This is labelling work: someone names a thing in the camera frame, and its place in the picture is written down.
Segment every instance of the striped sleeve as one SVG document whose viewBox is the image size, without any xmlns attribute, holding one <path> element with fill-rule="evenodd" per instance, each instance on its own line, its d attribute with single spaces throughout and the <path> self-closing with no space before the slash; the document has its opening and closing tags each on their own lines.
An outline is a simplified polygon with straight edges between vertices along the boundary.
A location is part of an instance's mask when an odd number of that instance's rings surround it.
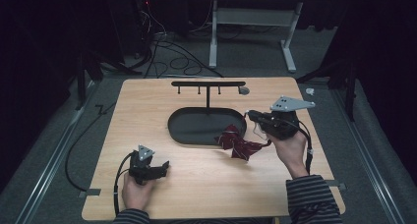
<svg viewBox="0 0 417 224">
<path fill-rule="evenodd" d="M 149 224 L 149 216 L 138 209 L 126 209 L 121 211 L 113 221 L 114 224 Z"/>
<path fill-rule="evenodd" d="M 322 176 L 287 181 L 286 187 L 293 223 L 342 223 L 333 194 Z"/>
</svg>

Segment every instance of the crumpled red cloth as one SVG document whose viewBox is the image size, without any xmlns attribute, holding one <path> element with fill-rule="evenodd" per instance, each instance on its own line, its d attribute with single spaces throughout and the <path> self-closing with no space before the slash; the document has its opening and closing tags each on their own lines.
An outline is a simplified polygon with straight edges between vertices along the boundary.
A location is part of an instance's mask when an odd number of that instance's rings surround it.
<svg viewBox="0 0 417 224">
<path fill-rule="evenodd" d="M 219 137 L 214 138 L 221 147 L 226 150 L 232 148 L 232 158 L 241 158 L 249 161 L 249 157 L 269 146 L 270 140 L 266 144 L 243 140 L 239 130 L 234 125 L 229 125 Z"/>
</svg>

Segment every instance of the person's left hand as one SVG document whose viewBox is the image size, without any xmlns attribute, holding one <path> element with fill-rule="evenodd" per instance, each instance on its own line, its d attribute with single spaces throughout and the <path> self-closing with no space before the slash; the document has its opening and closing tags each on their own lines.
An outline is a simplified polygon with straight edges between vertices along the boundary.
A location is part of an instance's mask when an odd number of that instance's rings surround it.
<svg viewBox="0 0 417 224">
<path fill-rule="evenodd" d="M 144 210 L 156 180 L 147 181 L 146 184 L 141 186 L 136 183 L 134 177 L 130 176 L 129 173 L 125 173 L 124 181 L 122 198 L 126 209 Z"/>
</svg>

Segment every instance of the hand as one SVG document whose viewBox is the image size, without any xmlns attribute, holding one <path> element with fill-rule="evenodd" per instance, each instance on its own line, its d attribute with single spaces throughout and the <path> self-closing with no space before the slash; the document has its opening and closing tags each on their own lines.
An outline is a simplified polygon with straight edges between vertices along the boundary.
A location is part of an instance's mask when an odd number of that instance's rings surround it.
<svg viewBox="0 0 417 224">
<path fill-rule="evenodd" d="M 144 210 L 150 199 L 150 193 L 156 180 L 147 181 L 143 186 L 136 183 L 135 178 L 125 173 L 122 191 L 123 202 L 126 209 L 135 208 Z"/>
<path fill-rule="evenodd" d="M 307 139 L 302 133 L 297 132 L 294 137 L 287 140 L 279 140 L 269 134 L 267 137 L 275 145 L 276 154 L 293 179 L 309 175 L 303 162 Z"/>
</svg>

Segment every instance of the black tray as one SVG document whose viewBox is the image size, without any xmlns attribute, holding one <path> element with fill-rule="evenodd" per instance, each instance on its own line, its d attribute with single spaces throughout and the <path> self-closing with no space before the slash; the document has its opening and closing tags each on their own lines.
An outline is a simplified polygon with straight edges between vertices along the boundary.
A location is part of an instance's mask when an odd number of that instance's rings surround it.
<svg viewBox="0 0 417 224">
<path fill-rule="evenodd" d="M 187 107 L 175 111 L 168 120 L 171 137 L 187 144 L 218 145 L 215 137 L 233 124 L 246 133 L 246 120 L 236 110 L 229 108 Z"/>
</svg>

